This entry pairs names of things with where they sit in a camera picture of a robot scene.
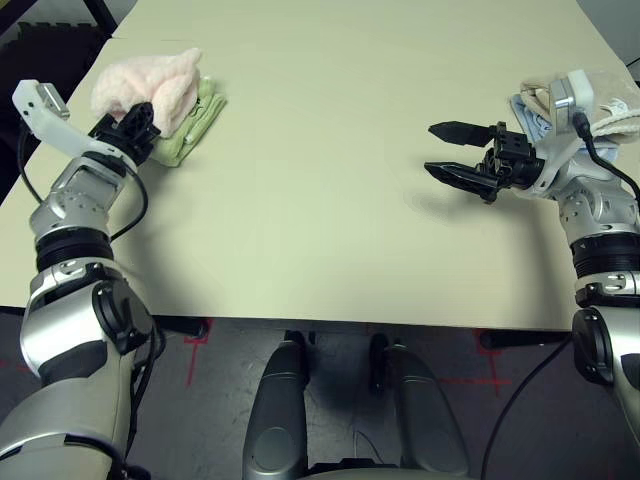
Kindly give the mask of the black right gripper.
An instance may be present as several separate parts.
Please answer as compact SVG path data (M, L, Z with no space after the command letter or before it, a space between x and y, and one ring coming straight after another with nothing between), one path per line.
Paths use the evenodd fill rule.
M522 133L511 132L505 122L480 126L459 121L431 125L428 132L455 144L485 147L492 141L475 169L454 162L425 162L425 170L441 183L477 195L493 203L502 189L526 190L540 176L544 161Z

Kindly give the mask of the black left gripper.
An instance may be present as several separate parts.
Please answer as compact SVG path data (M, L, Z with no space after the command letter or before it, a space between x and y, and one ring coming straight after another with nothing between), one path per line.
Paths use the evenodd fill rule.
M151 155L160 130L153 124L154 109L150 102L135 104L117 121L105 114L89 132L89 136L109 144L126 154L135 164L143 164Z

